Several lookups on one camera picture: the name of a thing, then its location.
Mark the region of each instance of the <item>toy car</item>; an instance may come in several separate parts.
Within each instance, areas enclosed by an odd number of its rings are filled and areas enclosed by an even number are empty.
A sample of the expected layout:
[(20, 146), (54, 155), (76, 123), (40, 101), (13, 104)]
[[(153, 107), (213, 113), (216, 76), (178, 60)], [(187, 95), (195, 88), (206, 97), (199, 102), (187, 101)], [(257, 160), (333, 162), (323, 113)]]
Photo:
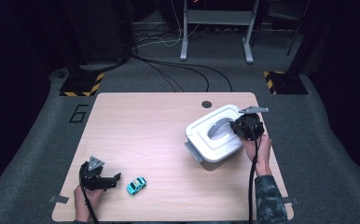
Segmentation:
[(127, 186), (127, 190), (131, 195), (135, 195), (145, 186), (147, 186), (147, 182), (142, 176), (139, 176)]

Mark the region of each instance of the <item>black wall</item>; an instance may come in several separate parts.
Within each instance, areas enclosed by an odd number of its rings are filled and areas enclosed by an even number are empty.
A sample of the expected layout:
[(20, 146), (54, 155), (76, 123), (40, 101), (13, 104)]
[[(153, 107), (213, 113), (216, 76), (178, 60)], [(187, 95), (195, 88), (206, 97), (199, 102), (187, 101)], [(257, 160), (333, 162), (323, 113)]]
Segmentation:
[(311, 80), (323, 100), (331, 129), (360, 166), (360, 1), (337, 4), (323, 56)]
[(45, 103), (50, 83), (10, 6), (0, 1), (0, 175)]

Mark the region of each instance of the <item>camouflage sleeve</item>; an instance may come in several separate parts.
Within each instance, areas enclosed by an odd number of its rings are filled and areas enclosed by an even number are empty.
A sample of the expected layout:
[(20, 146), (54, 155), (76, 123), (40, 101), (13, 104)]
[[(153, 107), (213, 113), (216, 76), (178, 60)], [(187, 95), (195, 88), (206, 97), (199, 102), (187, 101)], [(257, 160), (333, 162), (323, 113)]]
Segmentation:
[(289, 223), (280, 193), (273, 175), (256, 178), (256, 220), (258, 224)]

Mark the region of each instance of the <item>yellow black hazard tape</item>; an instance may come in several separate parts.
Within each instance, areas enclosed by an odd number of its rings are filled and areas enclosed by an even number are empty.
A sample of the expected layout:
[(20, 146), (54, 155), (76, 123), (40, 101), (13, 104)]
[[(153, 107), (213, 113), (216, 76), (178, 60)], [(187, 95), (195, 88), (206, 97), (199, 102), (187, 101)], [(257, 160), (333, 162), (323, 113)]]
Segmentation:
[(273, 80), (271, 79), (272, 74), (281, 74), (284, 75), (285, 72), (272, 72), (272, 71), (265, 71), (264, 72), (264, 77), (265, 80), (267, 81), (267, 85), (268, 85), (268, 89), (270, 89), (270, 93), (271, 94), (276, 94), (276, 90), (275, 90), (275, 86), (273, 85)]
[(94, 83), (90, 86), (84, 88), (84, 91), (61, 91), (60, 96), (93, 96), (96, 91), (99, 89), (102, 79), (104, 78), (104, 74), (100, 74), (94, 80)]

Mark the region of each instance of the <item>gray handle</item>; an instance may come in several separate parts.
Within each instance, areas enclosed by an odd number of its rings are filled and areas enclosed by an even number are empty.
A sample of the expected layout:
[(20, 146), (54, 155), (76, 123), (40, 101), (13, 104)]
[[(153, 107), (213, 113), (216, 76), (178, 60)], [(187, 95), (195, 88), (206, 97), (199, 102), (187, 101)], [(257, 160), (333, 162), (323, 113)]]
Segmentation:
[(203, 157), (201, 156), (201, 154), (198, 152), (198, 150), (189, 141), (187, 141), (185, 143), (185, 145), (186, 145), (186, 148), (188, 149), (188, 151), (195, 158), (195, 160), (197, 160), (198, 162), (203, 161)]
[(231, 122), (233, 121), (233, 119), (230, 118), (224, 118), (224, 119), (220, 119), (218, 120), (213, 126), (212, 128), (210, 128), (209, 132), (207, 132), (207, 136), (209, 138), (212, 138), (213, 136), (215, 136), (215, 133), (217, 132), (217, 130), (219, 128), (221, 128), (221, 126), (223, 126), (225, 123)]

